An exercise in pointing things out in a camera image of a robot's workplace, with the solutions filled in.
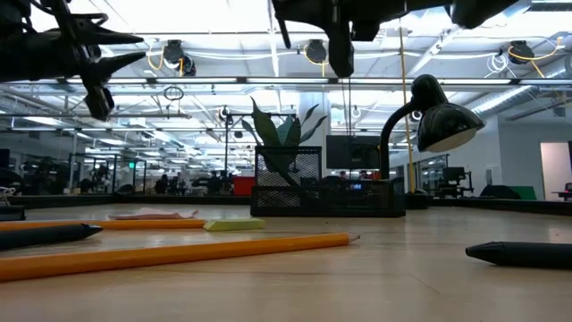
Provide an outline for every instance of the computer monitor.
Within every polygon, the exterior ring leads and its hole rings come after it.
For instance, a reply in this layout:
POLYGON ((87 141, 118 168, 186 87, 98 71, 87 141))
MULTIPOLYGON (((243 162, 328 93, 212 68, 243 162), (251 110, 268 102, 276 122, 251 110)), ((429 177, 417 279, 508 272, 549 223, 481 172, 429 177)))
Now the computer monitor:
POLYGON ((460 166, 452 166, 443 168, 443 179, 446 182, 458 182, 465 180, 465 168, 460 166))
POLYGON ((378 169, 379 137, 328 135, 325 139, 328 169, 378 169))

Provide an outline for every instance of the lamp shade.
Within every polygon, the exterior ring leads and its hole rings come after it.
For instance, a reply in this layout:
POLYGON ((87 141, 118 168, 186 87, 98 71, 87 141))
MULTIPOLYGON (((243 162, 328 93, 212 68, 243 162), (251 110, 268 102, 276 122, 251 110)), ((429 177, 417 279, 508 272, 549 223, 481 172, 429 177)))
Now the lamp shade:
POLYGON ((417 129, 417 149, 444 152, 469 142, 484 122, 463 106, 442 103, 427 109, 417 129))

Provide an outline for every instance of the black mesh container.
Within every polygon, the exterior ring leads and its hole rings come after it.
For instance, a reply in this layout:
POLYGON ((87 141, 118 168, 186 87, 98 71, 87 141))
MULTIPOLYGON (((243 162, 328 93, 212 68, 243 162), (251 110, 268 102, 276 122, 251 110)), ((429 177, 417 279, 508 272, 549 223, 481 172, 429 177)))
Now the black mesh container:
POLYGON ((405 215, 403 178, 322 178, 320 147, 257 147, 252 216, 405 215))
POLYGON ((256 147, 257 186, 316 186, 322 179, 322 147, 256 147))

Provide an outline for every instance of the red object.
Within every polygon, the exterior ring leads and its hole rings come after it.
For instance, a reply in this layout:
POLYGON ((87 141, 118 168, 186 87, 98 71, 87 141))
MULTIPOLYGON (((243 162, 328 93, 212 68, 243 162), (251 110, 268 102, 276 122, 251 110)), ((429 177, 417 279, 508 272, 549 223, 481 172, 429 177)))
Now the red object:
POLYGON ((235 196, 250 196, 252 194, 252 187, 257 184, 257 180, 255 177, 233 176, 232 183, 234 183, 235 196))

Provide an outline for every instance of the lamp arm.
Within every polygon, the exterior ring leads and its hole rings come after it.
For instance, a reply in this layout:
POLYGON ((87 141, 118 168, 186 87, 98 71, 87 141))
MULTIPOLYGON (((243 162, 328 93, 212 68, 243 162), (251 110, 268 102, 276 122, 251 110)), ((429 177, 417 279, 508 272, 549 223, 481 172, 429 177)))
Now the lamp arm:
POLYGON ((395 124, 400 121, 401 118, 407 116, 408 114, 416 111, 415 105, 411 103, 405 104, 402 108, 398 109, 393 113, 387 120, 382 130, 382 137, 379 142, 379 169, 382 180, 390 178, 390 136, 391 131, 395 127, 395 124))

